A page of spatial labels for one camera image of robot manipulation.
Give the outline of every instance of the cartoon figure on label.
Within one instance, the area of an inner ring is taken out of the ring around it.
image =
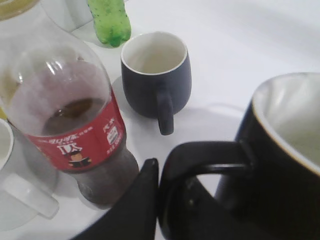
[[[82,147],[77,146],[77,143],[72,142],[66,145],[56,146],[69,160],[68,164],[73,168],[82,168],[91,164],[92,160],[90,157],[83,158],[81,151]]]
[[[69,166],[73,168],[82,168],[91,164],[92,160],[90,157],[83,158],[81,151],[76,150],[67,154],[70,158]]]

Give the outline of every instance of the white table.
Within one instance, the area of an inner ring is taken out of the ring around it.
[[[167,31],[186,42],[193,86],[187,106],[176,114],[174,134],[161,136],[156,120],[137,115],[121,84],[121,48],[99,44],[93,24],[73,33],[97,53],[109,74],[127,128],[127,146],[141,166],[156,157],[160,168],[176,145],[188,141],[232,140],[255,88],[289,72],[320,72],[320,3],[316,0],[130,0],[132,35]],[[201,176],[215,192],[219,177]],[[37,216],[0,232],[1,240],[67,240],[94,223],[98,209],[79,193],[72,177],[60,174],[51,220]],[[163,239],[159,228],[156,239]]]

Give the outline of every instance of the black mug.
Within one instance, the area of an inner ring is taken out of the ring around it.
[[[192,190],[200,174],[222,174],[210,204]],[[319,240],[320,73],[259,86],[235,141],[175,148],[162,172],[159,223],[172,240]]]
[[[129,40],[121,52],[125,97],[140,115],[158,119],[162,135],[174,131],[174,114],[187,104],[192,86],[186,44],[168,32]]]

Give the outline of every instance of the cola residue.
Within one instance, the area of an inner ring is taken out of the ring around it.
[[[85,98],[72,101],[57,110],[44,124],[42,134],[55,136],[81,128],[91,122],[103,108],[99,98]]]

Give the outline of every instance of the plastic bottle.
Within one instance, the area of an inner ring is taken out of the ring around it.
[[[0,21],[0,107],[85,198],[112,205],[139,168],[108,75],[89,47],[29,2]]]
[[[87,0],[96,36],[101,43],[119,47],[131,36],[124,0]]]

